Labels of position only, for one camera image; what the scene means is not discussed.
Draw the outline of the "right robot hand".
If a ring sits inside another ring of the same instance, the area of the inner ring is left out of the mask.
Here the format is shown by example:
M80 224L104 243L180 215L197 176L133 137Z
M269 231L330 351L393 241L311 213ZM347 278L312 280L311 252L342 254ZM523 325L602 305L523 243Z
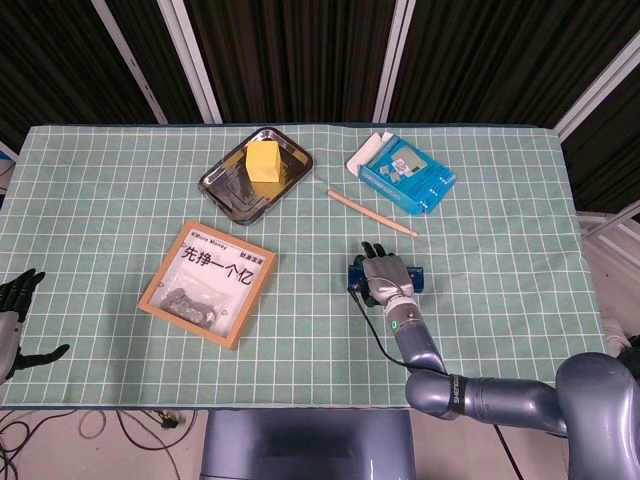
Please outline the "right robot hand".
M360 288L361 297L367 307L386 306L394 297L414 295L414 285L403 260L394 253L387 253L379 243L363 241L364 254L354 259L361 267L365 286Z

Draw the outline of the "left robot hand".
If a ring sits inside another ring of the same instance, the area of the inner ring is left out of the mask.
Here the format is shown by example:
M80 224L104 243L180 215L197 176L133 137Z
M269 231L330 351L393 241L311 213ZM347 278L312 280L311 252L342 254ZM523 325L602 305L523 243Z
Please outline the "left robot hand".
M21 353L21 336L32 298L45 272L34 268L1 285L1 383L8 382L16 371L53 363L64 356L69 344L58 346L46 354Z

